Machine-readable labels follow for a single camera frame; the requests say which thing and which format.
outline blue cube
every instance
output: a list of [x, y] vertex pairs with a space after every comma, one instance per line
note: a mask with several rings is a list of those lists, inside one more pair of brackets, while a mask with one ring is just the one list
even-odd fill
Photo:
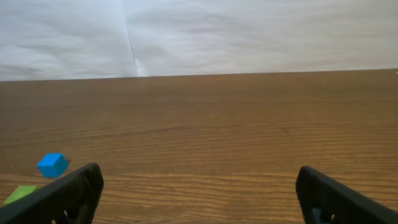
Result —
[[68, 167], [68, 162], [62, 153], [47, 153], [37, 164], [44, 177], [60, 177]]

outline green sticky note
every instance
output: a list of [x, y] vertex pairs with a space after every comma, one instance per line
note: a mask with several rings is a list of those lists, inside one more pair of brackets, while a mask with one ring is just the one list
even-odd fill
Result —
[[17, 189], [7, 198], [5, 204], [15, 202], [16, 200], [29, 195], [33, 191], [37, 190], [38, 186], [18, 186]]

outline wood grain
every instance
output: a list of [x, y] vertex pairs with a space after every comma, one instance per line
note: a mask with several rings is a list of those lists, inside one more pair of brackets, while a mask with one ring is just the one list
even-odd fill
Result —
[[308, 165], [398, 211], [398, 70], [0, 83], [0, 200], [62, 152], [94, 223], [303, 223]]

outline cube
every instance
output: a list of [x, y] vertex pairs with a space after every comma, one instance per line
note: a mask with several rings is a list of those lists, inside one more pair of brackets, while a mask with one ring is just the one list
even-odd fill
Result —
[[37, 164], [44, 177], [60, 177], [68, 167], [68, 162], [62, 153], [47, 153]]
[[38, 186], [18, 186], [17, 189], [4, 201], [5, 204], [15, 202], [16, 200], [29, 195], [33, 191], [37, 190]]

